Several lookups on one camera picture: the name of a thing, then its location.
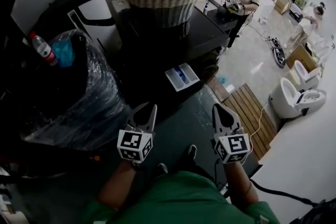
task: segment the sneaker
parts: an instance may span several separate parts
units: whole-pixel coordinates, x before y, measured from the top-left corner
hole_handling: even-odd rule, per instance
[[[168,174],[167,166],[164,163],[159,163],[156,167],[156,170],[159,175]]]
[[[195,145],[190,145],[188,148],[187,158],[195,159],[197,153],[197,147]]]

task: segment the toilet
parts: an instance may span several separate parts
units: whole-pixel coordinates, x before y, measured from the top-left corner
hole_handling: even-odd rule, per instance
[[[310,73],[305,69],[303,64],[296,60],[294,62],[293,68],[298,74],[300,79],[300,84],[297,86],[297,90],[309,90],[309,89],[316,89],[321,79],[321,68],[315,68]]]
[[[270,102],[281,119],[296,118],[302,114],[321,108],[326,102],[327,93],[323,90],[307,90],[300,93],[286,78],[270,94]]]

